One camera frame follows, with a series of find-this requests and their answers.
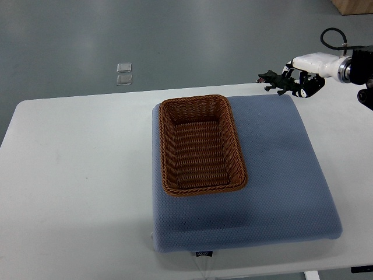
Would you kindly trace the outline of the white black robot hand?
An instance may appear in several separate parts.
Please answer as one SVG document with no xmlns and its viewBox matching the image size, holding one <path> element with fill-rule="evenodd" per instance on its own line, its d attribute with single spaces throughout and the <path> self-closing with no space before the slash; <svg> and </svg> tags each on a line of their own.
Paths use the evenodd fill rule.
<svg viewBox="0 0 373 280">
<path fill-rule="evenodd" d="M 333 78 L 340 83 L 349 83 L 351 62 L 351 56 L 317 52 L 293 58 L 285 65 L 281 75 L 290 78 L 292 72 L 298 70 L 300 88 L 292 90 L 292 95 L 309 98 L 324 87 L 326 78 Z"/>
</svg>

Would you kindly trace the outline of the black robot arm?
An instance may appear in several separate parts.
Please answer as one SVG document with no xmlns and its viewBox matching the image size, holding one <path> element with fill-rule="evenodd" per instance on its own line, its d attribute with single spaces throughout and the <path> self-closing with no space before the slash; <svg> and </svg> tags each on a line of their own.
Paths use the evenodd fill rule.
<svg viewBox="0 0 373 280">
<path fill-rule="evenodd" d="M 338 32 L 341 35 L 343 43 L 340 47 L 332 46 L 324 40 L 324 35 L 329 31 Z M 342 82 L 365 85 L 365 89 L 358 91 L 357 100 L 372 110 L 372 45 L 348 45 L 346 35 L 335 27 L 325 29 L 320 35 L 320 41 L 331 50 L 342 51 L 344 56 L 347 55 L 348 50 L 352 50 L 352 56 L 339 70 L 338 78 Z"/>
</svg>

